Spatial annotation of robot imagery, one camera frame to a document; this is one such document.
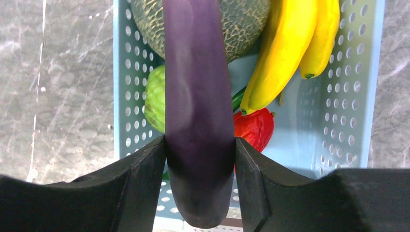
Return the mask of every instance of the cantaloupe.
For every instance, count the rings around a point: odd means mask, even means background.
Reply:
[[[162,0],[131,0],[134,21],[148,45],[165,58]],[[227,62],[242,56],[261,34],[270,0],[220,0]]]

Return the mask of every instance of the plastic basket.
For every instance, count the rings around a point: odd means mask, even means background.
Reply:
[[[335,168],[367,167],[384,0],[340,0],[340,6],[340,29],[326,70],[311,80],[296,73],[286,87],[285,105],[275,100],[268,106],[276,113],[275,131],[263,154],[311,178]],[[229,64],[233,94],[247,84],[256,60],[255,53]],[[149,72],[162,62],[139,33],[130,0],[114,0],[117,158],[159,136],[144,118],[144,90]],[[162,184],[156,220],[169,218],[166,225],[181,230],[169,183]],[[239,206],[236,182],[231,206]]]

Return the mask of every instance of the perforated basket side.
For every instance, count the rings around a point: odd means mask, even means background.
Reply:
[[[114,146],[119,159],[160,134],[144,116],[146,81],[160,58],[138,31],[130,2],[114,1]]]
[[[317,177],[366,168],[376,94],[384,1],[341,0],[329,65],[322,74]]]

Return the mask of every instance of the green fruit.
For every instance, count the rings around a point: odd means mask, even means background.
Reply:
[[[153,128],[165,133],[165,65],[149,74],[145,93],[145,118]]]
[[[228,63],[244,55],[255,43],[265,26],[269,8],[270,0],[220,0]],[[165,58],[162,0],[132,0],[131,11],[148,45]]]

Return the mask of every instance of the banana stem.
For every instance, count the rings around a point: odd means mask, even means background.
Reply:
[[[284,106],[285,104],[285,88],[279,93],[279,106]]]

